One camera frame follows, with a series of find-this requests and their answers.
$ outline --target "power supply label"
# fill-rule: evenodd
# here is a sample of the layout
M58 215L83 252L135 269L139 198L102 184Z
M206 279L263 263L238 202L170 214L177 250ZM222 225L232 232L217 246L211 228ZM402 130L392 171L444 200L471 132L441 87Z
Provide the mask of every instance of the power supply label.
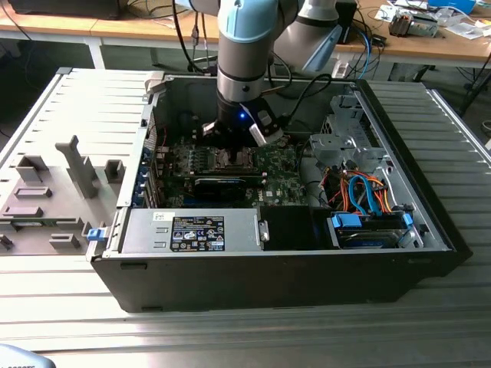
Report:
M174 217L170 250L225 251L223 217Z

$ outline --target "sticker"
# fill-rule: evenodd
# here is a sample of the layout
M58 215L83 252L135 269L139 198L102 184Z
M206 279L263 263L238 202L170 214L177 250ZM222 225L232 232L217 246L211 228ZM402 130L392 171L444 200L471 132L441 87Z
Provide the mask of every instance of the sticker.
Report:
M174 217L172 234L171 251L225 251L222 216Z
M184 232L184 238L186 240L196 239L196 232Z
M172 221L175 212L154 212L152 221Z
M172 239L174 240L181 240L183 238L183 232L173 232L172 233Z

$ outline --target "electronic equipment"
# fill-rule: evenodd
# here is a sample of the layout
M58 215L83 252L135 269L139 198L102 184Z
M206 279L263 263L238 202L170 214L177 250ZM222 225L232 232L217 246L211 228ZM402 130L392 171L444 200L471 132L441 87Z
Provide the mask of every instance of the electronic equipment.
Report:
M8 0L18 14L74 15L117 19L128 0Z
M291 126L234 152L196 134L216 114L216 79L165 76L117 214L88 234L94 270L129 312L395 301L444 276L472 253L384 112L401 108L398 92L374 94L392 87L332 84L298 111L318 133ZM411 93L431 101L422 86Z
M347 44L349 42L348 37L351 29L351 23L353 23L354 13L357 9L356 0L337 0L336 10L339 14L338 24L343 28L341 35L339 36L339 44Z
M392 36L406 37L408 35L435 37L438 24L430 15L423 13L411 14L396 11L389 24L389 33Z

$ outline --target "circuit board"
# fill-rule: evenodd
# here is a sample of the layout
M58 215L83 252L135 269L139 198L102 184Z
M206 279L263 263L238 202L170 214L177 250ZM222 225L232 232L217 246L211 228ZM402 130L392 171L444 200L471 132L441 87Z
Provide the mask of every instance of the circuit board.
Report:
M295 147L285 141L244 148L234 160L224 149L180 142L166 153L162 176L164 203L167 208L306 205L306 191L295 162ZM240 198L212 201L198 198L198 185L213 180L227 185L226 191L239 191Z

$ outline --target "blue clip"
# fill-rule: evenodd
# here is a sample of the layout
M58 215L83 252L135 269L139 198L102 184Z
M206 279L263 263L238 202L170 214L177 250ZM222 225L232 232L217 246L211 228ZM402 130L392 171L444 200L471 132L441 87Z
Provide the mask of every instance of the blue clip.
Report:
M92 228L89 230L87 233L87 240L89 242L102 242L105 240L105 235L106 235L106 230L107 228Z
M411 227L414 223L413 218L411 217L411 215L409 213L404 213L402 215L402 219L404 220L404 222L406 222L406 226L408 228Z
M332 218L334 228L360 228L361 220L354 213L336 213Z

